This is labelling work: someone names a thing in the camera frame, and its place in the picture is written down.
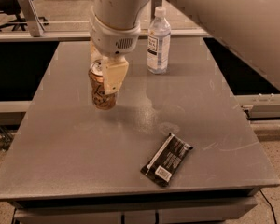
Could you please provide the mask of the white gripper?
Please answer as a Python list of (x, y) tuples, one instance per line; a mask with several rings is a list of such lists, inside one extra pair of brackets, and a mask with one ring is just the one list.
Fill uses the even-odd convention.
[(129, 63), (123, 55), (135, 49), (141, 31), (140, 7), (91, 8), (91, 67), (102, 66), (105, 94), (120, 90)]

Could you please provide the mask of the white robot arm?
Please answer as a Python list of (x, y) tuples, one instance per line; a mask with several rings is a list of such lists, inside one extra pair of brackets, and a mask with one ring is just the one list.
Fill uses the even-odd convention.
[[(107, 57), (135, 48), (150, 0), (94, 0), (91, 39)], [(167, 0), (280, 90), (280, 0)]]

